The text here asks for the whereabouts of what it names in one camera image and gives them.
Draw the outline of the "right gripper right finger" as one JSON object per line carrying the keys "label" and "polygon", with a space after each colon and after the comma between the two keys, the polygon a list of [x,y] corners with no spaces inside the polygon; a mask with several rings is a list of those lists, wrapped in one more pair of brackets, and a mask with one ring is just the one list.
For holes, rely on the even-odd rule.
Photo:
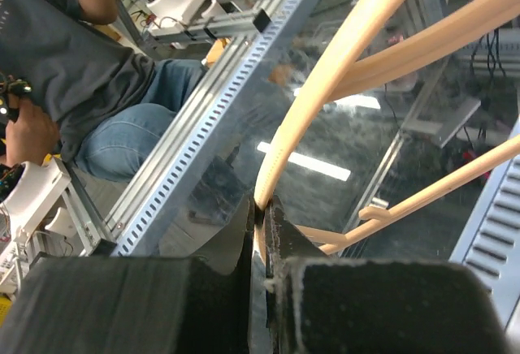
{"label": "right gripper right finger", "polygon": [[327,257],[278,198],[263,215],[276,353],[509,353],[483,284],[438,261]]}

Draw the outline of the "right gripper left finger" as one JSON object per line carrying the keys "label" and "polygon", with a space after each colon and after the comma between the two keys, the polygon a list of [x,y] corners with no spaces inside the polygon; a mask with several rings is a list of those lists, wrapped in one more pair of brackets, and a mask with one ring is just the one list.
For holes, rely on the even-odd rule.
{"label": "right gripper left finger", "polygon": [[48,257],[1,328],[4,353],[246,353],[254,203],[187,257]]}

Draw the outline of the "peach plastic hanger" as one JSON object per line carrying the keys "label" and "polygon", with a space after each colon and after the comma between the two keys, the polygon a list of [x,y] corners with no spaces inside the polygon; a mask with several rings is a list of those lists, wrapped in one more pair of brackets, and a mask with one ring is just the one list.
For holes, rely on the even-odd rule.
{"label": "peach plastic hanger", "polygon": [[[257,207],[266,210],[275,186],[306,130],[327,102],[361,93],[433,63],[519,14],[517,0],[473,0],[429,28],[368,58],[362,51],[405,0],[358,0],[317,61],[271,140],[254,189]],[[363,224],[342,235],[300,227],[325,255],[344,250],[429,205],[519,154],[514,137],[424,188],[390,209],[367,206]]]}

